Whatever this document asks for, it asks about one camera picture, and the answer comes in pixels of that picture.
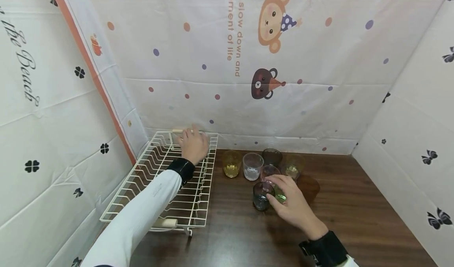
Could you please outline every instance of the wire rack slot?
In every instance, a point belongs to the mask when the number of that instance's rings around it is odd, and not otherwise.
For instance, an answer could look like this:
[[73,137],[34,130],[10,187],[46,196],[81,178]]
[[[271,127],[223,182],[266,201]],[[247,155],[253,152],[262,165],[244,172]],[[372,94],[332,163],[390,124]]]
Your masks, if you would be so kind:
[[[194,177],[180,189],[150,231],[179,230],[191,236],[192,228],[206,226],[218,133],[207,135],[208,155],[196,166]],[[181,148],[173,142],[174,137],[173,131],[155,133],[102,213],[99,219],[101,222],[111,222],[126,204],[145,189],[157,175],[165,171],[174,159],[181,156]]]

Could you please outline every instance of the fabric wall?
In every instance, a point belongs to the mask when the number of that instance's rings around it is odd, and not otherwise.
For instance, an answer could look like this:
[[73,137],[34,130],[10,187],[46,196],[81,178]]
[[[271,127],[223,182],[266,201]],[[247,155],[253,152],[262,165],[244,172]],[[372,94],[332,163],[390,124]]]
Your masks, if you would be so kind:
[[454,0],[446,0],[353,151],[439,267],[454,254]]
[[55,0],[0,0],[0,68],[0,266],[78,267],[131,159]]
[[349,154],[443,0],[66,0],[147,131]]

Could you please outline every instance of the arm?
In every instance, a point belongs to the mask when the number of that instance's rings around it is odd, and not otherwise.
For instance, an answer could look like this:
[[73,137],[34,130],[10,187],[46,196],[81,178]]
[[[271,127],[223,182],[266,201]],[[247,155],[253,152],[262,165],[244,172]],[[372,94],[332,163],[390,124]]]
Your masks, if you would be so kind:
[[300,243],[305,255],[312,255],[318,267],[358,267],[334,232],[329,231],[315,216],[292,178],[271,175],[267,179],[279,186],[287,198],[284,204],[281,204],[274,196],[266,195],[279,217],[307,235],[309,240]]
[[134,249],[208,153],[208,137],[194,125],[192,132],[184,130],[177,141],[182,158],[173,161],[118,213],[93,244],[81,267],[129,266]]

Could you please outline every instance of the left hand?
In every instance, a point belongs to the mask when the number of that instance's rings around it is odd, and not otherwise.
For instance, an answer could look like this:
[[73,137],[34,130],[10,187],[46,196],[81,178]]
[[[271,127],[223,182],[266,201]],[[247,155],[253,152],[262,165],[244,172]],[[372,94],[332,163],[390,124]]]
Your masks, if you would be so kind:
[[178,138],[181,147],[181,157],[192,162],[195,166],[208,154],[209,139],[205,133],[199,133],[198,128],[192,124],[191,128],[183,130],[182,138]]

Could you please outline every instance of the cartoon illustration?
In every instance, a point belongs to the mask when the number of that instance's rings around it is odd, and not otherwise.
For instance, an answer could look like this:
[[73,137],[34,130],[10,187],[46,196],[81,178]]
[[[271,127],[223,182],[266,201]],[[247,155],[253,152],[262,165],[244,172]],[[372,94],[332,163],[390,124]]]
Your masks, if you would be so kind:
[[96,40],[96,34],[90,36],[90,39],[93,47],[93,52],[95,52],[96,55],[101,56],[101,46],[99,46],[98,40]]
[[272,68],[258,69],[253,77],[251,85],[251,94],[254,99],[270,99],[273,96],[273,90],[277,87],[284,86],[286,82],[279,82],[277,79],[277,70]]
[[261,45],[270,47],[271,53],[277,53],[281,48],[279,37],[290,28],[301,25],[301,19],[293,20],[285,12],[285,6],[290,0],[265,0],[258,21],[258,41]]

